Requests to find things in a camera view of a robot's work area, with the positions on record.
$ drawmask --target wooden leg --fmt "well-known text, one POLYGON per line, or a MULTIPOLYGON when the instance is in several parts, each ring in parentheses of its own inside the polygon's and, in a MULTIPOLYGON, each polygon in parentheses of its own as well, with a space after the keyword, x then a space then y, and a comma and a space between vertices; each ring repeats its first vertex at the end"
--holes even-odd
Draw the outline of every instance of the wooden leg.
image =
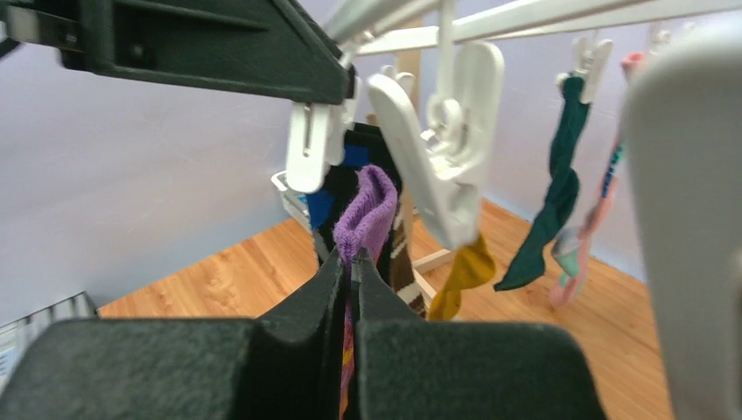
POLYGON ((417 259, 412 262, 412 268, 417 270, 420 274, 427 273, 428 271, 437 269, 443 264, 450 263, 453 261, 455 253, 448 249, 441 249, 438 252, 434 252, 430 255, 426 255, 423 258, 417 259))
POLYGON ((427 280, 417 272, 416 269, 412 269, 412 274, 415 276, 415 283, 417 283, 417 286, 420 287, 420 291, 423 293, 423 300, 425 301, 425 307, 430 308, 431 307, 431 301, 436 296, 436 290, 433 289, 433 286, 431 286, 430 283, 428 283, 427 280))

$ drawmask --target sock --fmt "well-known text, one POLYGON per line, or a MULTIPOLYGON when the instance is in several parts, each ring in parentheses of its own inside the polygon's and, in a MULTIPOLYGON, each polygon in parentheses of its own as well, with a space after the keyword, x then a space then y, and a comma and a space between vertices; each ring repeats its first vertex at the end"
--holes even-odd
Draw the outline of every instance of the sock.
POLYGON ((494 277, 495 265, 484 236, 460 248, 453 257, 451 274, 430 302, 430 321, 450 321, 461 309, 461 291, 486 284, 494 277))
MULTIPOLYGON (((402 189, 402 178, 397 172, 389 150, 378 127, 356 123, 344 137, 345 158, 338 166, 332 166, 325 175, 319 191, 306 195, 314 250, 321 266, 330 251, 335 248, 333 230, 358 191, 359 171, 365 165, 379 166, 386 172, 397 191, 402 189)), ((390 281, 392 238, 384 245, 377 269, 386 284, 390 281)))
POLYGON ((526 286, 543 275, 546 270, 543 248, 557 236, 574 209, 579 180, 571 163, 590 110, 589 104, 579 101, 584 85, 585 81, 577 76, 570 76, 563 83, 562 119, 549 154, 551 184, 543 200, 543 208, 536 215, 526 240, 515 254, 502 281, 494 286, 496 291, 526 286))
MULTIPOLYGON (((333 232, 340 258, 345 265, 344 281, 350 289, 353 258, 361 248, 378 259, 389 237, 397 208, 397 190, 378 166, 365 166, 358 172, 358 195, 340 216, 333 232)), ((343 364, 340 376, 340 418, 348 405, 348 390, 355 370, 354 320, 350 296, 346 300, 343 332, 343 364)))
MULTIPOLYGON (((346 133, 344 142, 346 154, 342 164, 330 168, 322 188, 306 196, 314 250, 320 266, 335 247, 333 229, 358 189, 356 172, 361 167, 379 166, 391 179, 395 189, 398 192, 402 190, 402 178, 378 127, 356 123, 353 130, 346 133)), ((399 208, 397 216, 402 217, 399 208)), ((397 246, 406 241, 404 228, 395 224, 381 249, 377 269, 384 283, 415 313, 425 317, 423 294, 415 283, 410 255, 406 247, 397 246)))
MULTIPOLYGON (((621 69, 627 80, 631 80, 636 69, 644 61, 643 52, 629 54, 621 61, 621 69)), ((559 283, 551 288, 549 300, 555 307, 565 306, 579 294, 587 280, 587 263, 590 261, 592 235, 608 215, 613 205, 613 194, 616 186, 616 172, 623 159, 624 147, 620 135, 616 136, 611 150, 608 166, 603 174, 600 191, 595 205, 588 212, 581 227, 563 230, 556 238, 551 255, 562 267, 563 273, 559 283)))
POLYGON ((391 287, 394 293, 420 317, 425 318, 425 301, 420 286, 412 274, 412 261, 407 251, 408 233, 404 226, 404 214, 397 209, 392 231, 391 287))

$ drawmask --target wooden floor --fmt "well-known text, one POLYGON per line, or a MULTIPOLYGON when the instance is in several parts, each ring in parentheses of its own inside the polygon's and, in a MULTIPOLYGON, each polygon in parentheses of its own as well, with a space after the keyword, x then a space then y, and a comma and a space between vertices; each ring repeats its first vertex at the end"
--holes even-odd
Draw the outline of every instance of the wooden floor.
MULTIPOLYGON (((486 203, 482 228, 502 277, 529 224, 486 203)), ((412 258, 440 247, 416 221, 412 258)), ((485 286, 465 293, 460 315, 469 320, 533 320, 559 324, 580 342, 611 419, 670 419, 669 398, 646 287, 599 261, 590 281, 566 309, 550 308, 548 288, 558 267, 529 287, 495 293, 485 286)), ((226 249, 192 267, 103 306, 107 318, 255 317, 292 293, 317 269, 312 241, 293 220, 226 249)), ((450 264, 425 275, 442 286, 450 264)))

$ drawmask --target mustard yellow sock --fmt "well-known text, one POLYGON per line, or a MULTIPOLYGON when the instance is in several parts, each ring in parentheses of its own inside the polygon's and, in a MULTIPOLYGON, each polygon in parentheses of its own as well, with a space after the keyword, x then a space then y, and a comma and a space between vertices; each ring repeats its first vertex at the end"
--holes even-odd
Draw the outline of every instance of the mustard yellow sock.
POLYGON ((430 302, 428 320, 450 321, 461 308, 461 291, 473 289, 489 282, 494 277, 494 259, 487 243, 479 232, 477 240, 456 252, 453 269, 445 285, 430 302))

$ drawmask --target dark gray plastic part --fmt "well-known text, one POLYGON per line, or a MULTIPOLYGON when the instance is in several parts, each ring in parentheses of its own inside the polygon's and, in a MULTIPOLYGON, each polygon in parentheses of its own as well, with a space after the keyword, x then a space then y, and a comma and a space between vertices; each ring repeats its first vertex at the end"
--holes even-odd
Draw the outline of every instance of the dark gray plastic part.
POLYGON ((195 88, 340 104, 340 50, 293 0, 80 0, 83 53, 65 67, 195 88))

